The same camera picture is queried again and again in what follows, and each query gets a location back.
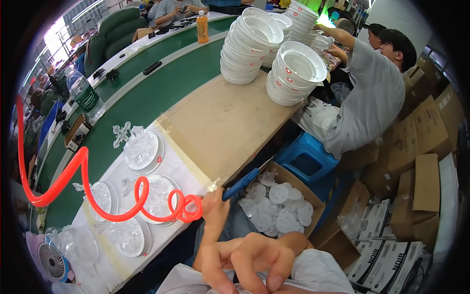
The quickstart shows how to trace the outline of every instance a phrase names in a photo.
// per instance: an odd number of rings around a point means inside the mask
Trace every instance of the hand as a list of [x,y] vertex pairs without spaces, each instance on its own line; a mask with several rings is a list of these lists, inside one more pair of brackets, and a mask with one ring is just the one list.
[[[295,260],[292,249],[258,233],[206,245],[202,248],[202,256],[203,279],[221,294],[238,293],[222,269],[235,270],[246,290],[268,294],[284,284]],[[267,287],[256,274],[265,270],[269,270]]]
[[326,36],[326,37],[329,37],[330,35],[328,33],[326,33],[326,31],[328,30],[328,28],[322,24],[316,24],[314,27],[313,27],[313,30],[314,31],[318,31],[318,30],[321,30],[323,31],[323,36]]
[[214,192],[208,192],[201,201],[205,225],[213,230],[224,228],[230,210],[230,200],[222,201],[223,192],[223,188],[217,188]]
[[335,47],[333,46],[330,46],[328,49],[325,50],[327,53],[330,53],[331,55],[333,55],[334,57],[340,57],[341,55],[344,55],[343,52],[341,52],[340,50],[336,49]]
[[176,6],[175,9],[171,12],[171,15],[175,16],[180,12],[181,12],[181,6]]

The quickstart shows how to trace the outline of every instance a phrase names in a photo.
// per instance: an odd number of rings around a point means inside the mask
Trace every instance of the cardboard box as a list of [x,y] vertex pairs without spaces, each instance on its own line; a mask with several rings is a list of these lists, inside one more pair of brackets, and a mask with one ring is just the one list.
[[365,212],[369,197],[367,188],[356,179],[345,189],[324,224],[309,237],[316,249],[329,252],[343,270],[355,262],[360,257],[360,253],[341,229],[337,217],[347,216],[356,202]]
[[382,139],[384,143],[379,147],[377,161],[365,167],[360,179],[372,194],[386,199],[394,194],[399,179],[399,175],[391,174],[388,169],[392,152],[393,129],[386,130]]
[[277,175],[274,177],[274,180],[276,183],[284,183],[288,182],[292,185],[292,187],[298,189],[300,192],[302,192],[302,195],[304,196],[304,199],[310,202],[313,206],[313,215],[312,215],[312,222],[308,227],[305,227],[304,229],[304,235],[306,237],[310,236],[312,233],[313,229],[315,228],[316,224],[318,223],[318,220],[321,217],[321,214],[325,210],[325,204],[318,199],[318,197],[307,187],[305,184],[299,180],[296,176],[291,174],[287,169],[283,168],[282,166],[278,165],[274,161],[271,161],[268,163],[268,165],[261,171],[270,171],[273,172],[276,170]]
[[452,143],[446,125],[432,96],[413,110],[413,116],[418,135],[419,154],[437,153],[441,160],[452,152]]
[[85,118],[84,114],[81,114],[64,138],[65,147],[73,152],[77,151],[90,129],[90,122]]
[[379,155],[379,146],[372,142],[356,150],[351,150],[341,155],[341,160],[336,166],[339,173],[358,169],[377,161]]
[[439,229],[440,182],[437,154],[416,157],[416,169],[400,177],[390,225],[398,241],[419,240],[433,250]]
[[421,256],[421,242],[390,242],[386,244],[380,256],[386,254],[386,260],[381,267],[372,269],[375,278],[370,284],[371,290],[377,293],[399,294],[408,281],[408,276],[416,260]]
[[459,133],[459,124],[464,119],[462,104],[452,85],[442,92],[436,99],[436,105],[446,125],[447,134],[449,135],[452,152],[457,150],[457,139]]
[[424,72],[427,80],[430,83],[431,95],[437,98],[442,91],[449,85],[449,80],[444,74],[434,65],[430,57],[425,57],[421,54],[416,62],[419,68]]
[[385,245],[386,241],[384,240],[370,241],[352,271],[346,275],[348,279],[355,284],[370,289],[371,283],[375,278],[372,269],[374,267],[380,268],[383,261],[385,261],[385,256],[380,256]]
[[419,155],[418,135],[415,118],[411,113],[404,120],[393,126],[392,148],[388,169],[395,177],[411,169]]

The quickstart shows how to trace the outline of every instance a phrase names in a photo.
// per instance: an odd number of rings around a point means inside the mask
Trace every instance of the green chair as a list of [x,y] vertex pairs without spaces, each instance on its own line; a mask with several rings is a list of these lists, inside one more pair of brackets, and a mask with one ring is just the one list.
[[90,77],[108,59],[132,44],[132,37],[146,20],[138,7],[126,7],[98,22],[98,32],[90,37],[85,51],[85,75]]

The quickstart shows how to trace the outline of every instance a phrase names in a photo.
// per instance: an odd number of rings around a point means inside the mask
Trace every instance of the red air hose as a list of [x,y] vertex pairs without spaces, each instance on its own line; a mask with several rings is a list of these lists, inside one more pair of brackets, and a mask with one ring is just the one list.
[[[28,197],[28,200],[36,207],[45,207],[51,204],[52,201],[57,198],[57,196],[62,192],[65,188],[65,185],[69,183],[72,179],[75,172],[78,170],[80,165],[82,171],[82,182],[83,187],[85,189],[86,199],[90,203],[91,207],[96,211],[96,213],[101,216],[102,218],[111,221],[111,222],[124,222],[129,220],[130,218],[134,217],[139,211],[141,211],[146,217],[155,221],[155,222],[167,222],[174,218],[177,218],[183,222],[192,222],[195,221],[202,216],[202,206],[201,206],[201,199],[193,194],[189,194],[184,196],[183,192],[180,190],[174,189],[168,195],[168,207],[172,212],[171,215],[166,217],[156,217],[148,213],[147,210],[143,208],[147,197],[149,196],[149,180],[144,177],[140,176],[137,181],[135,182],[134,186],[134,197],[135,197],[135,205],[132,207],[128,212],[122,215],[110,215],[102,210],[98,204],[96,203],[95,199],[92,196],[90,186],[88,183],[90,182],[88,179],[88,148],[83,146],[81,147],[75,156],[72,158],[68,166],[63,170],[61,175],[58,179],[54,182],[54,184],[44,193],[42,196],[34,196],[31,192],[29,187],[26,169],[24,165],[24,150],[23,150],[23,105],[21,103],[21,97],[18,95],[16,97],[16,111],[18,112],[18,162],[20,166],[20,176],[21,176],[21,183],[23,184],[24,192]],[[139,187],[140,184],[143,184],[142,195],[139,196]],[[173,209],[172,198],[177,194],[179,197],[178,205],[176,209]],[[195,212],[189,212],[186,210],[186,205],[190,202],[194,202],[196,204],[197,210]]]

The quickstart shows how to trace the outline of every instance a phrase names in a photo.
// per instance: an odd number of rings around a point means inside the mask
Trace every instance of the black tray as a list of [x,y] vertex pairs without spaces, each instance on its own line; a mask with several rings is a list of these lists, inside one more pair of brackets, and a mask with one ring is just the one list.
[[242,14],[243,10],[245,8],[248,8],[248,7],[251,7],[251,6],[242,4],[240,6],[223,6],[223,7],[220,7],[220,6],[214,6],[214,5],[209,4],[209,10],[210,11],[215,11],[215,12],[220,12],[220,13],[225,13],[225,14],[232,14],[232,15],[236,15],[236,16],[239,16],[240,14]]

